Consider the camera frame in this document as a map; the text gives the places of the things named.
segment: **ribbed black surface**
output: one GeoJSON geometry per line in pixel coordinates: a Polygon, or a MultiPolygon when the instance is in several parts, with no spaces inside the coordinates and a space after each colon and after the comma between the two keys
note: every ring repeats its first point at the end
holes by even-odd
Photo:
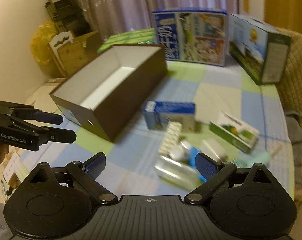
{"type": "Polygon", "coordinates": [[[203,208],[178,196],[123,196],[100,207],[90,222],[61,240],[236,240],[217,228],[203,208]]]}

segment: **open brown box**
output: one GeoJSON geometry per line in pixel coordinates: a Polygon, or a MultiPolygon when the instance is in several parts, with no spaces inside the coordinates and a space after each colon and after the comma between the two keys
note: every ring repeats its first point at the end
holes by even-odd
{"type": "Polygon", "coordinates": [[[166,73],[164,46],[118,44],[67,78],[50,96],[67,119],[114,141],[166,73]]]}

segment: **large cardboard box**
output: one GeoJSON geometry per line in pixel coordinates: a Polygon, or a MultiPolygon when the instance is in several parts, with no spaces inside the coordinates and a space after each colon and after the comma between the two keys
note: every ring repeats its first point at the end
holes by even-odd
{"type": "Polygon", "coordinates": [[[67,119],[114,141],[166,73],[163,46],[113,45],[50,95],[67,119]]]}
{"type": "Polygon", "coordinates": [[[210,8],[160,9],[152,12],[156,43],[167,60],[224,66],[227,12],[210,8]]]}
{"type": "Polygon", "coordinates": [[[281,81],[291,37],[253,17],[229,15],[230,54],[257,85],[281,81]]]}

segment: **triangular cutout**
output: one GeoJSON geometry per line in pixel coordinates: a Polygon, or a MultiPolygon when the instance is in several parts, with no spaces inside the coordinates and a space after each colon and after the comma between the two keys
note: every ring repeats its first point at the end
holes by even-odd
{"type": "Polygon", "coordinates": [[[258,169],[254,176],[254,182],[260,182],[260,183],[271,183],[268,176],[264,173],[262,169],[258,169]]]}
{"type": "Polygon", "coordinates": [[[39,169],[38,172],[34,175],[30,183],[38,183],[38,182],[46,182],[49,180],[49,177],[47,173],[45,172],[45,169],[39,169]]]}

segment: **blue milk carton box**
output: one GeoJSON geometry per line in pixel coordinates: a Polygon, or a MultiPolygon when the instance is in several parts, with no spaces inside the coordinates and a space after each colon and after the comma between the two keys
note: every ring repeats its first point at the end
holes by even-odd
{"type": "Polygon", "coordinates": [[[279,83],[291,37],[247,15],[229,15],[230,54],[257,85],[279,83]]]}
{"type": "Polygon", "coordinates": [[[178,8],[152,12],[156,43],[167,60],[224,66],[227,12],[222,9],[178,8]]]}
{"type": "Polygon", "coordinates": [[[195,103],[147,101],[142,110],[148,129],[165,130],[168,123],[179,122],[182,131],[195,130],[195,103]]]}

